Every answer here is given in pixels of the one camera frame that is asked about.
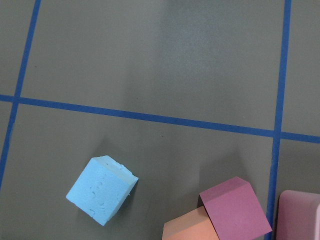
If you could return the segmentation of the light blue block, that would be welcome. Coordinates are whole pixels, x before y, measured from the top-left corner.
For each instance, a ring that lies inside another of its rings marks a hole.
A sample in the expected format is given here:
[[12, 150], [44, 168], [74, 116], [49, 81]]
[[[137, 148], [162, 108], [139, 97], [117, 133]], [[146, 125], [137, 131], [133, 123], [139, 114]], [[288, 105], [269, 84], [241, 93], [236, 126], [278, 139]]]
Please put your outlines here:
[[104, 226], [118, 212], [138, 180], [110, 156], [93, 157], [66, 199]]

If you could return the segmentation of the orange foam block near red bin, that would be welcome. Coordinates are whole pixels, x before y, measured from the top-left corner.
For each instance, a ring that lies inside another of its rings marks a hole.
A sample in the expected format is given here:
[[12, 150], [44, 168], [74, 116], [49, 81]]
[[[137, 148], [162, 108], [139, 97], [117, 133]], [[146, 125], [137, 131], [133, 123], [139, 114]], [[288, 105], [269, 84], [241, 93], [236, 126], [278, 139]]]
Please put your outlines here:
[[218, 240], [219, 237], [203, 206], [164, 224], [163, 240]]

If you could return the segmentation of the magenta foam block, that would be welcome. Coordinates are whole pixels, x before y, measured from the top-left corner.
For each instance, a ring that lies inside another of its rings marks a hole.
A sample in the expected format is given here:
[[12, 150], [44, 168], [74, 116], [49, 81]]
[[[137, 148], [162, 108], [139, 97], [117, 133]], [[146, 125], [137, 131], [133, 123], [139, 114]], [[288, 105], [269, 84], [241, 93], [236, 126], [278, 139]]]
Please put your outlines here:
[[272, 231], [251, 184], [231, 178], [199, 194], [220, 240], [254, 240]]

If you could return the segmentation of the dark pink foam block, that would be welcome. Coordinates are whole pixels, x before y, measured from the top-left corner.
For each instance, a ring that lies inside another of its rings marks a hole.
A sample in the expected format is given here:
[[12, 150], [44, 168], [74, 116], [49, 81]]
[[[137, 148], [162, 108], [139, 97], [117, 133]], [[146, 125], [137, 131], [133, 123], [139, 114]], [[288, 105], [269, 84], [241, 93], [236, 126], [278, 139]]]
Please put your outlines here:
[[295, 190], [280, 194], [277, 240], [318, 240], [320, 238], [320, 195]]

